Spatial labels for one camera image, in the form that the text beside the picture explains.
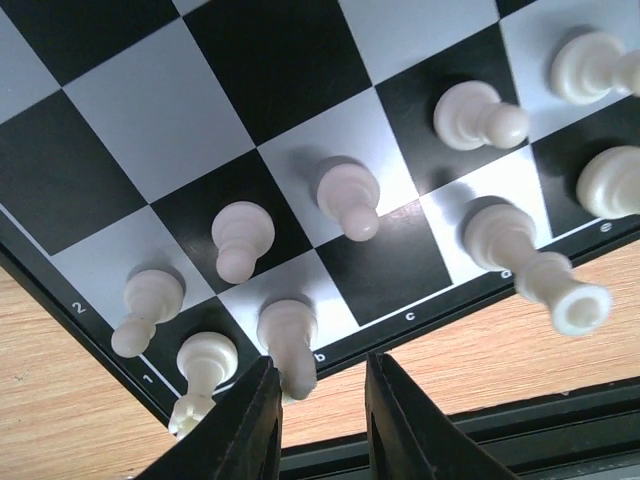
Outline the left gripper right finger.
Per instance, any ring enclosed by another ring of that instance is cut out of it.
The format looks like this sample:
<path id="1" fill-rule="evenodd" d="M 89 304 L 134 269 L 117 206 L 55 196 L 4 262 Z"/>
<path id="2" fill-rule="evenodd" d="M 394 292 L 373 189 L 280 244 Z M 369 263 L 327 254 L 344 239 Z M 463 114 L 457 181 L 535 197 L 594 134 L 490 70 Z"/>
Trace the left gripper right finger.
<path id="1" fill-rule="evenodd" d="M 388 354 L 369 354 L 365 407 L 375 479 L 513 479 Z"/>

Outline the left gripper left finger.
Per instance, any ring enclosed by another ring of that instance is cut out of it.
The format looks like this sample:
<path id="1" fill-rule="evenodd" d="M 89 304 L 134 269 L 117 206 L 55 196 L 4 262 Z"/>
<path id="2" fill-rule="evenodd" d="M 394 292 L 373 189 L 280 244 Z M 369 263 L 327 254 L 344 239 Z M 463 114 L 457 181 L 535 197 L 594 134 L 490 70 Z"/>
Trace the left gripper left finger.
<path id="1" fill-rule="evenodd" d="M 280 376 L 259 357 L 185 438 L 142 472 L 153 479 L 277 479 L 282 438 Z"/>

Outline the white chess rook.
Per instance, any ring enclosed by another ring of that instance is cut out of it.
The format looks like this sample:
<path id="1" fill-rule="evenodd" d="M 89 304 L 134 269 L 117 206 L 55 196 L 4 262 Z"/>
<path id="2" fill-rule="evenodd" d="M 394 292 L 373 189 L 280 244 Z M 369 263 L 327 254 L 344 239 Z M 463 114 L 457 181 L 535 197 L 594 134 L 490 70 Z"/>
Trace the white chess rook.
<path id="1" fill-rule="evenodd" d="M 216 332 L 200 332 L 180 347 L 176 364 L 187 380 L 187 393 L 174 404 L 168 430 L 177 440 L 186 437 L 214 408 L 216 388 L 236 373 L 239 363 L 234 343 Z"/>

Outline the white chess knight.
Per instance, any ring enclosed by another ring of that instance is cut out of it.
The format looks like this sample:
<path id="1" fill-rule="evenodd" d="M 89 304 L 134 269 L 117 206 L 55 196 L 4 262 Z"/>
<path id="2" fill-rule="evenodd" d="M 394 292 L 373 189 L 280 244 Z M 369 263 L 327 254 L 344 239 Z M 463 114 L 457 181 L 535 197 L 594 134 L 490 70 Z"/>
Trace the white chess knight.
<path id="1" fill-rule="evenodd" d="M 297 300 L 279 300 L 260 314 L 257 337 L 280 373 L 283 395 L 300 401 L 317 385 L 312 343 L 317 334 L 312 310 Z"/>

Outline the white chess pawn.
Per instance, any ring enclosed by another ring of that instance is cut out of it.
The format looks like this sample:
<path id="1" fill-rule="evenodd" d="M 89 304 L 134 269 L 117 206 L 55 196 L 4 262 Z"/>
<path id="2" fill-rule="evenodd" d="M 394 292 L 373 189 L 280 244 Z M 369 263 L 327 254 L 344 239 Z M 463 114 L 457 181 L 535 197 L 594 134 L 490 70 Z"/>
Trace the white chess pawn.
<path id="1" fill-rule="evenodd" d="M 602 31 L 567 42 L 550 70 L 554 93 L 574 105 L 593 104 L 610 92 L 639 96 L 639 50 Z"/>
<path id="2" fill-rule="evenodd" d="M 494 87 L 477 80 L 449 88 L 436 103 L 433 123 L 438 138 L 458 151 L 485 145 L 511 149 L 530 131 L 530 117 L 524 109 L 503 102 Z"/>
<path id="3" fill-rule="evenodd" d="M 333 156 L 325 160 L 317 182 L 316 203 L 348 239 L 364 242 L 376 235 L 380 227 L 380 195 L 376 177 L 356 159 Z"/>
<path id="4" fill-rule="evenodd" d="M 251 278 L 257 260 L 273 245 L 275 226 L 264 208 L 238 201 L 226 205 L 215 216 L 211 235 L 218 249 L 219 277 L 230 284 L 241 284 Z"/>
<path id="5" fill-rule="evenodd" d="M 123 298 L 127 314 L 112 334 L 111 347 L 120 357 L 134 358 L 145 352 L 157 324 L 178 315 L 184 290 L 170 273 L 149 269 L 128 280 Z"/>

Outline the white chess queen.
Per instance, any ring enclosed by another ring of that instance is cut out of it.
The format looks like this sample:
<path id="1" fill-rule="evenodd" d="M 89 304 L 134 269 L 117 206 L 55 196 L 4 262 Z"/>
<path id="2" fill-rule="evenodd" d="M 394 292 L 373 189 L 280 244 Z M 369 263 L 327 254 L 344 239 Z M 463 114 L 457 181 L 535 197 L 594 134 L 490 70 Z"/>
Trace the white chess queen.
<path id="1" fill-rule="evenodd" d="M 556 332 L 581 336 L 609 317 L 613 298 L 599 284 L 574 278 L 565 255 L 534 246 L 533 219 L 518 207 L 495 204 L 478 211 L 467 223 L 463 245 L 476 265 L 487 271 L 507 270 L 516 292 L 546 308 Z"/>

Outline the white chess king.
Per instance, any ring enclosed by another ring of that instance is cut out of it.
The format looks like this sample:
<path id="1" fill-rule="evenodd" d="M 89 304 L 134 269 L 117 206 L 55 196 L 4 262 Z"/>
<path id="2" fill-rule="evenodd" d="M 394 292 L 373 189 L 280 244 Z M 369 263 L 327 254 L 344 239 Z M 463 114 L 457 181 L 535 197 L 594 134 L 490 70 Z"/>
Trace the white chess king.
<path id="1" fill-rule="evenodd" d="M 582 170 L 576 195 L 590 214 L 607 220 L 639 214 L 639 148 L 619 146 L 596 155 Z"/>

